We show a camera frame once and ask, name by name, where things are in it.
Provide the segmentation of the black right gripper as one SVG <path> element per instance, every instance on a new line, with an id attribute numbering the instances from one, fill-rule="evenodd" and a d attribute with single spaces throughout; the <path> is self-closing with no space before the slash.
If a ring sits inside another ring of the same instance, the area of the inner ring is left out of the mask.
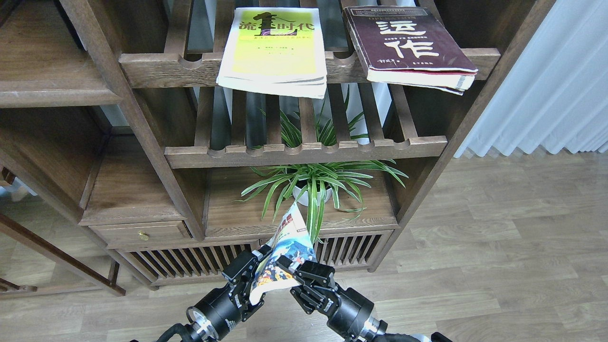
<path id="1" fill-rule="evenodd" d="M 386 321 L 373 317 L 374 303 L 353 288 L 336 285 L 332 266 L 310 260 L 300 264 L 286 256 L 280 256 L 276 264 L 302 285 L 309 285 L 290 290 L 304 312 L 324 314 L 328 327 L 346 342 L 371 342 L 386 333 Z"/>

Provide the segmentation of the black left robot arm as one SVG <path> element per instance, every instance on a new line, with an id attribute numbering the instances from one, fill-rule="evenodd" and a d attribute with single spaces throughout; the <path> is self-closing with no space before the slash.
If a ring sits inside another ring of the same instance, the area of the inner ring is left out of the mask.
<path id="1" fill-rule="evenodd" d="M 272 249 L 264 244 L 254 251 L 243 251 L 226 268 L 222 275 L 228 281 L 222 288 L 214 288 L 196 305 L 187 309 L 189 324 L 174 324 L 158 339 L 167 342 L 179 335 L 183 342 L 210 342 L 222 340 L 241 321 L 246 321 L 261 306 L 251 304 L 249 294 L 257 266 Z"/>

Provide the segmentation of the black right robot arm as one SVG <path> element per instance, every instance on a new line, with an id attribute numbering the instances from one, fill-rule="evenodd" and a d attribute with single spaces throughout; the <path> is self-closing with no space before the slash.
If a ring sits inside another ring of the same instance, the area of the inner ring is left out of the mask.
<path id="1" fill-rule="evenodd" d="M 346 342 L 447 342 L 435 332 L 425 335 L 387 333 L 386 321 L 373 317 L 374 302 L 353 288 L 343 289 L 334 280 L 335 270 L 313 261 L 303 264 L 280 256 L 278 266 L 298 282 L 291 294 L 307 314 L 318 311 L 327 318 L 327 325 Z"/>

